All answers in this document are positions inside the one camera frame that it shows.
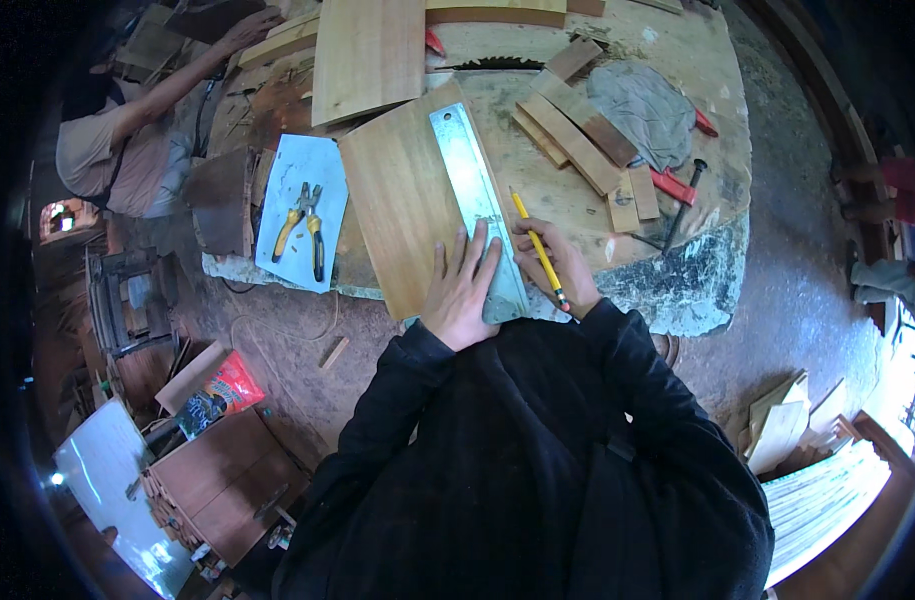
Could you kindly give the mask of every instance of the gray rag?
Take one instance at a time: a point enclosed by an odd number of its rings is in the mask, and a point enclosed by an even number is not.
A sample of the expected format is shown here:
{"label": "gray rag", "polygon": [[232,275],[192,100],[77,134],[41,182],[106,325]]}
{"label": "gray rag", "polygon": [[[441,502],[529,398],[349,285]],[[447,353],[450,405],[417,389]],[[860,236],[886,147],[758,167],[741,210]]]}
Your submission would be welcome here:
{"label": "gray rag", "polygon": [[599,66],[587,79],[587,95],[655,170],[677,168],[691,156],[694,106],[649,66],[632,60]]}

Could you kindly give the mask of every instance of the yellow pencil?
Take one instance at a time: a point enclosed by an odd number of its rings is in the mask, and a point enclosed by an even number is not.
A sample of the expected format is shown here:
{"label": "yellow pencil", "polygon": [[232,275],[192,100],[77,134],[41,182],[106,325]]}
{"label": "yellow pencil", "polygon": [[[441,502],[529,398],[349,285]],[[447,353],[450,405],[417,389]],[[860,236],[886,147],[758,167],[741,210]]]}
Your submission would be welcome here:
{"label": "yellow pencil", "polygon": [[[527,209],[523,207],[521,197],[517,195],[517,192],[514,191],[513,187],[511,188],[511,198],[514,199],[514,206],[516,206],[518,212],[521,213],[521,218],[526,219]],[[554,268],[550,266],[550,260],[547,259],[547,252],[544,252],[544,245],[541,244],[541,238],[531,230],[528,230],[527,234],[530,235],[530,241],[534,242],[534,249],[537,251],[538,258],[541,259],[541,265],[544,266],[544,272],[547,273],[550,287],[554,290],[554,294],[557,295],[557,302],[560,304],[561,310],[564,312],[571,310],[571,304],[564,295],[564,288],[561,286],[561,281],[557,278],[557,273],[554,272]]]}

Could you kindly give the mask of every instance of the hand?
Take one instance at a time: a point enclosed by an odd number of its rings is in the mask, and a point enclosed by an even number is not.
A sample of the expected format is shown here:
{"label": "hand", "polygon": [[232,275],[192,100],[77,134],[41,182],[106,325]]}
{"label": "hand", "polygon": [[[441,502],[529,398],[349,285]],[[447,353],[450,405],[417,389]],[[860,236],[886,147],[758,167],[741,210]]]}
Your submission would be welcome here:
{"label": "hand", "polygon": [[[564,295],[568,297],[568,302],[571,304],[569,312],[582,320],[600,302],[600,293],[597,292],[591,268],[587,266],[584,255],[564,237],[564,234],[561,234],[557,225],[551,222],[540,219],[519,219],[514,223],[513,231],[514,234],[527,235],[531,229],[544,243],[547,258],[554,267],[557,278],[564,288]],[[557,295],[550,289],[547,273],[544,271],[540,259],[537,258],[537,251],[529,236],[518,244],[518,250],[522,253],[514,255],[514,262],[557,306]]]}
{"label": "hand", "polygon": [[277,6],[269,6],[253,14],[248,14],[245,18],[240,19],[237,24],[231,28],[216,43],[224,50],[224,54],[230,56],[238,50],[249,48],[259,41],[263,42],[267,38],[267,32],[283,23],[281,18],[281,9]]}
{"label": "hand", "polygon": [[486,325],[482,318],[487,288],[491,285],[494,272],[498,270],[501,250],[500,238],[495,237],[491,240],[487,258],[480,269],[476,269],[477,261],[484,253],[486,239],[487,222],[481,219],[477,221],[474,239],[464,257],[467,230],[464,227],[458,229],[451,261],[447,266],[444,244],[437,242],[434,246],[434,276],[427,291],[424,310],[421,311],[421,322],[456,353],[477,342],[493,338],[500,330],[500,325]]}

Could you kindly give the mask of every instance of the white paper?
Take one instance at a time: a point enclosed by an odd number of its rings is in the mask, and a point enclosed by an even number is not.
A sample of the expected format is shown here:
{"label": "white paper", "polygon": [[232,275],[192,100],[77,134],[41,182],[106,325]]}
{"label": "white paper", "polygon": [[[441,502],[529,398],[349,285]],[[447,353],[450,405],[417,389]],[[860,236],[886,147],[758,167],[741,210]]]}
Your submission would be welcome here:
{"label": "white paper", "polygon": [[54,453],[65,485],[97,531],[116,527],[117,555],[155,592],[173,600],[194,570],[190,552],[154,522],[143,486],[134,501],[127,499],[127,487],[152,458],[117,398],[98,408]]}
{"label": "white paper", "polygon": [[[287,236],[281,262],[271,261],[278,235],[287,220],[287,210],[297,207],[301,187],[306,181],[311,192],[314,186],[323,187],[314,208],[321,218],[321,237],[324,239],[324,280],[320,282],[314,280],[313,246],[307,233],[307,216]],[[302,289],[318,294],[330,291],[334,249],[344,221],[347,198],[347,179],[337,142],[328,137],[282,135],[267,180],[254,262]]]}

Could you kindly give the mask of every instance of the beige shirt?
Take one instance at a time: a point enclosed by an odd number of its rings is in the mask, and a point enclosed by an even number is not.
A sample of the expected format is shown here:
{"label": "beige shirt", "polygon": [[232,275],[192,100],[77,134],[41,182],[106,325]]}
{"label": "beige shirt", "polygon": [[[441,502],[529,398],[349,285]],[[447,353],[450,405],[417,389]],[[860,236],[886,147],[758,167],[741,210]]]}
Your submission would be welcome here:
{"label": "beige shirt", "polygon": [[[127,102],[145,93],[136,83],[116,81]],[[117,103],[109,98],[97,114],[61,124],[57,137],[57,173],[71,192],[96,196],[111,182],[120,154],[119,146],[111,148],[119,115]],[[161,187],[169,150],[163,124],[154,123],[138,130],[124,152],[107,208],[130,217],[143,216]]]}

